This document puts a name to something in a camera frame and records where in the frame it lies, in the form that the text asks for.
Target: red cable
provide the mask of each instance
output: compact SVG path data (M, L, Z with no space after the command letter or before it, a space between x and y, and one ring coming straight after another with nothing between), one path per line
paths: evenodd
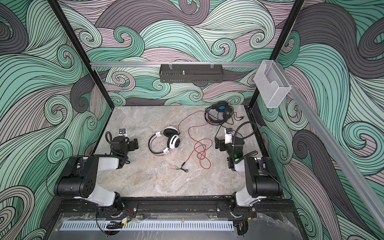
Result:
M129 209L125 209L125 210L128 210L128 211L129 211L129 213L131 214L131 218L132 218L132 217L133 217L133 214L132 214L131 210L129 210Z
M181 124L184 120L186 120L189 116L191 116L191 115L193 115L193 114L195 114L195 113L198 113L198 112L203 112L203 113L205 114L205 111L197 111L197 112L194 112L194 113L188 115L186 118L184 118L183 120L181 120L181 122L180 122L179 125L177 126L177 130L180 132L180 130L179 130L179 128L180 128L180 124ZM192 126L192 127L188 128L188 135L189 135L189 137L190 137L193 141L195 141L196 143L195 143L195 146L194 146L193 151L191 152L191 154L189 155L189 157L187 158L187 160L184 162L184 163L186 163L186 162L189 160L189 158L191 157L192 153L196 151L196 152L197 152L197 158L199 159L199 162L200 162L200 166L201 166L202 168L204 168L204 169L209 169L209 168L211 167L211 165L212 165L212 164L211 164L211 161L210 161L205 155L206 155L206 151L207 151L210 147L212 147L213 142L212 142L212 140L209 139L209 138L203 138L203 139L200 139L200 140L195 140L195 139L193 139L193 138L191 137L191 134L190 134L189 130L190 130L191 128L193 128L193 127L202 127L202 126L207 125L207 124L210 123L210 121L211 121L211 118L210 118L209 115L208 115L208 118L209 118L209 121L208 121L206 124L204 124L204 125L199 125L199 126ZM206 144L202 144L201 141L203 141L203 140L209 140L209 141L211 141L210 146L207 147ZM203 150L200 151L200 152L197 150L199 147L203 147ZM209 162L209 167L208 167L208 168L205 168L205 167L203 167L203 165L201 165L201 160L203 160L203 159L207 159L207 160L208 160L208 162Z

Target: ventilation grille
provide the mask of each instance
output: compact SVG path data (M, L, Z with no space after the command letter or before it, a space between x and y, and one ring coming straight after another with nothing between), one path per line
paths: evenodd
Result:
M98 221L100 228L106 228L107 223ZM60 231L90 231L99 230L96 221L64 221ZM157 221L145 220L129 222L120 230L126 231L234 231L232 221L202 220L202 221Z

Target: black cable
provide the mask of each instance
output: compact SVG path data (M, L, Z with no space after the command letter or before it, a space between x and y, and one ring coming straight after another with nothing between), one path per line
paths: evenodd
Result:
M107 229L110 229L110 230L122 229L122 227L124 227L124 223L113 223L113 222L111 222L111 223L112 223L111 225L106 226Z
M271 178L273 178L273 180L275 180L278 184L280 184L280 185L283 187L283 189L285 189L285 190L291 195L291 197L290 197L289 199L286 199L286 200L291 200L291 199L292 199L292 193L291 193L291 191L288 191L288 189L285 188L279 181L277 181L277 179L274 178L271 174L269 174L269 172L267 172L266 170L265 170L265 172L266 172Z
M88 157L88 156L84 156L84 155L74 155L74 156L66 157L66 158L60 160L58 163L56 163L56 166L57 166L57 167L55 168L55 170L59 167L60 163L62 163L64 160L67 160L68 158L71 158L71 157ZM48 193L51 197L54 197L54 198L57 198L57 199L61 199L61 200L72 199L72 198L62 198L62 197L57 197L57 196L55 196L54 194L52 194L52 193L49 192L49 190L48 190L48 178L49 178L49 176L55 171L55 170L52 171L52 169L51 169L51 171L49 172L49 174L47 175L47 177L46 177L46 179L45 179L45 188L46 188L46 190L47 190L47 193Z
M125 155L123 153L120 153L120 152L117 152L115 149L113 149L113 147L112 147L112 134L111 134L111 132L107 131L105 133L105 139L109 143L109 148L111 149L111 152L114 153L115 155L111 155L111 154L106 155L105 154L105 155L94 155L94 156L99 156L99 157L116 157L118 159L125 160L126 164L130 164L131 163L130 161L128 161L129 158L128 158L127 155Z
M235 119L236 121L241 121L241 120L243 120L244 116L242 116L242 117L238 117L238 116L237 116L237 112L233 112L232 115L234 115L235 113L236 113L236 117L234 117L234 119Z
M237 127L237 129L236 129L236 131L235 131L235 133L233 134L233 137L232 137L232 146L233 146L233 148L232 148L232 154L234 154L234 152L235 152L235 139L236 139L236 135L237 135L237 133L239 132L240 128L241 128L242 126L244 126L245 124L247 124L247 123L252 124L252 125L255 127L255 130L254 130L251 134L249 134L248 136L242 137L242 139L246 139L246 138L248 138L248 137L254 135L254 134L256 133L256 131L257 131L257 125L256 125L255 122L247 121L247 122L243 122L242 124L240 124L240 126Z
M240 223L242 223L242 222L246 222L246 221L248 221L248 220L249 220L249 219L246 218L246 219L243 219L243 220L241 220L241 221L238 221L237 223L234 223L233 225L236 226L237 224L240 224Z
M103 229L101 229L101 227L97 223L97 205L96 205L96 211L95 211L95 219L96 219L96 225L100 229L100 231L102 231L105 235L107 235L107 237L109 237L110 235L108 233L106 233Z
M206 109L205 109L204 119L205 119L205 121L206 121L207 123L209 123L210 125L218 126L218 125L221 125L221 124L223 124L223 123L227 123L227 124L229 124L229 125L234 125L234 121L233 121L233 119L232 119L232 123L228 123L228 122L224 121L224 119L219 119L219 118L218 118L218 114L219 114L219 113L217 113L217 117L215 117L215 116L213 116L212 114L209 113L209 110L210 110L210 108L206 108ZM210 120L207 118L207 114L208 114L209 116L211 116L212 118L216 118L216 119L217 119L218 121L220 121L220 122L219 122L219 123L214 123L214 122L210 121Z
M252 152L249 152L247 153L246 155L242 156L241 158L239 158L238 161L236 161L236 159L233 160L234 164L238 164L239 162L241 162L245 157L251 157L251 156L254 156L254 155L257 155L259 154L258 151L254 150Z

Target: black headphones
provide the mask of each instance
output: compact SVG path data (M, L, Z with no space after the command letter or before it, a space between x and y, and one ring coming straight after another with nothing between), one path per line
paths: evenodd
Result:
M152 142L155 138L160 137L161 135L164 135L168 138L167 147L162 152L154 152L152 151L152 148L151 148ZM166 155L170 152L171 149L176 149L180 145L179 135L180 133L175 127L172 127L172 126L166 127L163 131L156 132L155 134L152 135L152 137L148 141L148 148L151 151L151 153L157 156Z
M210 118L209 120L209 118L207 118L207 115L209 114L209 111L212 109L215 109L219 113L223 113L223 119L220 120L220 119ZM231 118L232 114L233 114L233 107L230 106L226 101L219 101L205 110L204 117L207 122L211 122L213 123L213 125L220 125L228 121L228 119Z

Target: black wire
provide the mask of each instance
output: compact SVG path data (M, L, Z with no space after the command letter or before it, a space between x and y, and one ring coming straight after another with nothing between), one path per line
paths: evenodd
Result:
M220 130L220 128L223 126L223 124L220 124L220 127L218 128L218 130L217 130L217 132L216 132L216 134L215 134L215 138L216 138L216 136L217 136L217 134L218 134L218 131Z
M236 113L236 117L234 117L234 119L235 119L236 121L241 121L241 120L243 120L244 116L242 116L242 117L238 117L238 116L237 116L237 112L233 112L232 115L234 115L235 113Z
M111 149L110 154L109 154L109 155L94 155L94 156L100 156L100 157L101 157L101 156L103 156L103 157L116 157L116 158L118 158L118 159L125 160L125 163L126 163L126 164L130 164L130 163L131 163L130 161L128 161L129 158L128 158L127 155L125 155L124 153L117 152L117 151L115 151L115 150L113 149L113 147L112 147L112 134L111 134L111 132L107 131L107 132L105 133L105 140L109 143L109 148Z
M248 218L243 219L243 220L241 220L241 221L238 221L237 223L234 223L233 225L236 226L236 225L238 225L238 224L240 224L240 223L242 223L242 222L246 222L246 221L248 221Z
M121 229L122 227L124 227L124 223L113 223L112 225L107 225L106 228L107 229Z
M102 231L105 235L107 235L107 237L109 237L110 235L108 233L106 233L103 229L101 229L101 227L97 223L97 205L96 205L96 211L95 211L95 219L96 219L96 225L100 229L100 231Z
M289 198L289 199L286 199L286 200L291 200L292 199L292 193L291 193L291 191L288 191L288 189L286 188L286 187L284 187L279 181L277 181L277 179L276 178L274 178L271 174L269 174L269 172L267 172L267 171L265 171L271 178L273 178L278 184L280 184L282 187L283 187L283 189L285 189L290 195L291 195L291 197Z
M218 114L219 114L219 113L217 113L217 117L215 117L215 116L213 116L212 114L210 114L210 113L208 112L209 109L210 109L210 108L206 108L206 109L205 109L204 119L205 119L205 121L206 121L207 123L209 123L210 125L218 126L218 125L221 125L221 124L223 124L223 123L227 123L227 124L229 124L229 125L234 125L234 121L233 121L233 119L232 119L232 123L228 123L228 122L224 121L224 119L219 119L219 118L218 118ZM219 120L220 122L219 122L219 123L214 123L214 122L210 121L210 120L207 118L207 114L208 114L209 116L213 117L213 118L216 118L216 119Z
M71 158L71 157L88 157L88 156L84 156L84 155L74 155L74 156L66 157L66 158L60 160L58 163L55 163L55 165L57 166L57 167L55 168L55 170L59 167L60 163L62 163L64 160L67 160L68 158ZM49 172L49 174L47 175L47 177L46 177L46 179L45 179L45 188L46 188L46 190L47 190L47 193L48 193L51 197L54 197L54 198L57 198L57 199L61 199L61 200L72 199L72 198L62 198L62 197L57 197L57 196L55 196L54 194L52 194L52 193L49 192L49 190L48 190L48 178L49 178L49 176L55 171L55 170L52 171L52 169L51 169L51 171Z
M241 162L245 157L251 157L251 156L254 156L254 155L257 155L259 154L258 151L254 150L252 152L249 152L247 153L246 155L242 156L241 158L239 158L238 161L236 161L236 159L233 160L234 164L238 164L239 162Z

